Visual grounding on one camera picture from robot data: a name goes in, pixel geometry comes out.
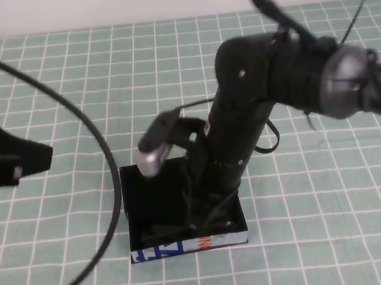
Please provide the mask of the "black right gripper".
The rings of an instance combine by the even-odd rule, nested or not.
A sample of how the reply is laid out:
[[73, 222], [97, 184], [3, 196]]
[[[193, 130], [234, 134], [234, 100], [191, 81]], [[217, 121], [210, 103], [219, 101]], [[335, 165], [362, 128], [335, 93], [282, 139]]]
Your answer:
[[[251, 119], [231, 121], [227, 119], [208, 120], [197, 140], [197, 150], [190, 154], [188, 174], [193, 185], [184, 185], [183, 197], [186, 202], [186, 222], [191, 228], [236, 227], [241, 218], [242, 208], [238, 190], [242, 175], [254, 152], [269, 154], [276, 150], [274, 144], [268, 148], [259, 147], [258, 140], [267, 126], [274, 131], [275, 126], [262, 113]], [[221, 195], [214, 197], [202, 218], [201, 193]]]

